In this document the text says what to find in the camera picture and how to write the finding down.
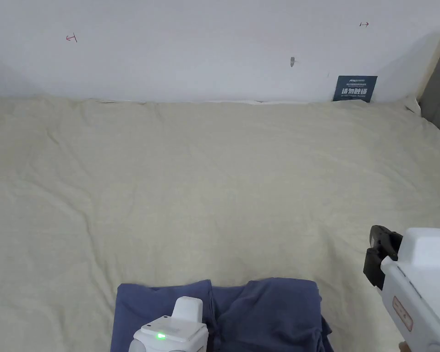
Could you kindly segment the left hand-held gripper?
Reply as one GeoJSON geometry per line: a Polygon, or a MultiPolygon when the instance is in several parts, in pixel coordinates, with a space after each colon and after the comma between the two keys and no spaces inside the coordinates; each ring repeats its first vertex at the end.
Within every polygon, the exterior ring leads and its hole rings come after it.
{"type": "Polygon", "coordinates": [[[172,315],[143,325],[133,335],[131,352],[205,352],[209,332],[202,322],[203,301],[183,296],[176,300],[172,315]]]}

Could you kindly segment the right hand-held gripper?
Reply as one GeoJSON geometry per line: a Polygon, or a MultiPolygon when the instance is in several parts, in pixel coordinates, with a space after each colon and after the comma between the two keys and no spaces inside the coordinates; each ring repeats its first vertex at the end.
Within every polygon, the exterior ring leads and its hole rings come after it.
{"type": "Polygon", "coordinates": [[[363,273],[413,352],[440,352],[440,229],[371,227],[363,273]]]}

